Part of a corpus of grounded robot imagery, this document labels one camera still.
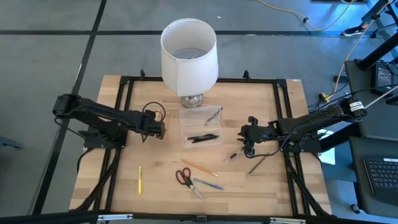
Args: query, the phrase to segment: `lamp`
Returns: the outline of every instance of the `lamp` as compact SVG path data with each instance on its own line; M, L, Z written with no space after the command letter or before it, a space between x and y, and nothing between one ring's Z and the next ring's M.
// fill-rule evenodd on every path
M163 82L185 107L200 106L218 78L216 33L206 22L180 19L160 37Z

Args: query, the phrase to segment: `desk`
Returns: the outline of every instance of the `desk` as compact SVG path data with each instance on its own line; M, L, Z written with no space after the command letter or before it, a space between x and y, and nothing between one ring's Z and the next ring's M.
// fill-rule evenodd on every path
M355 184L358 207L371 215L398 218L398 207L373 198L368 175L365 170L364 157L392 157L398 153L398 142L389 142L375 139L350 138L349 144L356 169L357 184Z
M370 88L371 71L360 70L352 60L346 61L345 67L351 92ZM361 100L363 105L367 105L375 100L378 95L370 91L363 91L355 93L353 97ZM322 139L322 149L330 149L343 143L350 136L398 141L398 106L387 105L386 101L381 99L370 106L367 111L368 115L362 122L350 124L331 136Z
M120 76L104 76L98 103L114 106ZM300 80L287 80L293 117L308 113ZM280 215L291 216L289 190L282 153L267 158L250 177L245 174L261 158L247 159L242 154L233 160L223 161L241 146L237 141L240 127L248 123L248 116L267 125L277 119L273 87L263 83L216 83L205 93L203 106L223 107L223 144L218 146L183 148L178 111L182 109L179 98L163 82L135 81L129 109L141 110L150 102L158 101L170 113L165 119L166 140L148 138L142 143L139 134L129 132L126 147L122 150L112 212L141 212L207 215ZM256 153L272 152L277 142L256 145ZM70 208L79 206L93 190L100 175L104 150L95 149L81 161L80 171L73 191ZM175 179L175 171L188 165L181 158L195 162L219 174L213 177L191 167L192 176L224 187L224 191L196 183L206 198L202 202L188 188ZM305 183L323 209L331 212L320 163L311 154L301 154ZM138 167L142 166L143 193L137 193ZM104 207L107 186L104 188L100 208ZM300 191L295 189L299 211L302 212Z

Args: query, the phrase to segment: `silver lamp base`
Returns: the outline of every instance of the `silver lamp base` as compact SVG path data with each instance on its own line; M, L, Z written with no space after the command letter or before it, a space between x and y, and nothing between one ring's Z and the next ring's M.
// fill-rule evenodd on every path
M203 94L195 96L181 96L181 103L186 108L193 108L200 106L203 103Z

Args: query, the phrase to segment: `wooden table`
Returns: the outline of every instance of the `wooden table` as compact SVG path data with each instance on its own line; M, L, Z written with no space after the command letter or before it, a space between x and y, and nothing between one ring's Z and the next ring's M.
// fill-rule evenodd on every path
M118 92L120 76L104 76L97 102L113 107ZM308 113L302 83L287 80L293 117ZM175 93L163 82L134 82L130 110L141 110L150 102L162 103L168 111L165 124L168 132L165 139L148 137L142 143L139 134L130 132L126 147L122 150L116 179L113 212L207 214L207 215L278 215L291 216L289 188L282 153L267 158L251 176L247 172L261 159L247 159L243 154L224 162L236 152L242 143L237 141L242 125L248 124L248 116L255 116L259 125L277 119L272 85L263 83L216 83L205 93L203 106L220 105L222 112L223 144L209 147L184 148L178 111L183 109ZM149 110L158 110L150 106ZM273 152L276 141L256 144L256 154ZM76 208L98 181L104 149L95 149L81 161L80 171L73 191L70 208ZM323 180L322 169L317 158L303 153L305 183L324 210L331 212ZM184 164L186 159L219 174L214 177ZM137 193L138 167L142 166L143 193ZM224 187L224 190L195 183L206 198L202 202L186 186L180 185L175 171L190 167L192 177ZM104 207L107 186L101 200ZM299 211L302 212L300 191L296 186Z

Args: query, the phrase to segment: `yellow cable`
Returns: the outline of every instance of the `yellow cable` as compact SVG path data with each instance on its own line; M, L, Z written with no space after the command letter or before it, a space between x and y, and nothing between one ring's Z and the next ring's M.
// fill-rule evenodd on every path
M282 9L282 8L278 8L278 7L275 7L275 6L271 6L271 5L268 5L267 3L265 3L265 2L263 2L263 1L261 1L261 0L256 0L256 1L258 1L259 3L261 3L261 4L263 4L263 5L267 6L267 7L270 7L271 9L276 9L276 10L280 10L280 11L284 11L284 12L290 12L290 13L293 13L293 14L296 14L296 15L300 16L300 17L303 18L303 19L306 18L305 16L303 16L303 15L301 15L300 13L295 12L295 11L293 11L293 10ZM324 28L324 29L317 29L317 28L315 28L308 20L306 21L306 23L309 24L310 27L311 27L313 30L315 30L315 31L324 31L324 30L327 30L327 29L329 29L331 26L335 25L335 23L343 16L343 14L347 11L347 9L349 8L349 6L350 6L354 1L355 1L355 0L351 0L351 2L348 4L348 6L346 7L346 9L340 14L340 16L339 16L334 22L332 22L328 27L326 27L326 28Z
M387 2L385 5L383 5L383 7L381 7L381 9L376 13L376 15L379 15L379 14L383 11L383 9L384 9L385 7L387 7L388 4L392 3L393 1L394 1L394 0L390 0L390 1ZM347 55L346 59L344 60L344 62L348 60L348 58L349 58L349 56L351 55L351 53L353 53L353 50L354 50L355 47L358 45L359 41L361 41L363 35L365 34L365 32L368 30L368 28L372 25L372 23L373 23L374 21L375 21L375 20L372 20L372 21L369 23L369 25L367 26L367 28L365 28L365 30L363 30L363 33L362 33L361 36L359 37L358 41L355 43L354 47L353 47L353 48L350 50L350 52L348 53L348 55ZM336 93L336 91L337 91L338 80L340 79L340 76L341 76L341 74L343 73L343 69L344 69L344 62L343 62L343 65L341 66L340 73L339 73L338 76L337 76L335 89L333 90L333 93L332 93L332 94L330 94L330 95L327 96L328 99L330 99L330 98Z

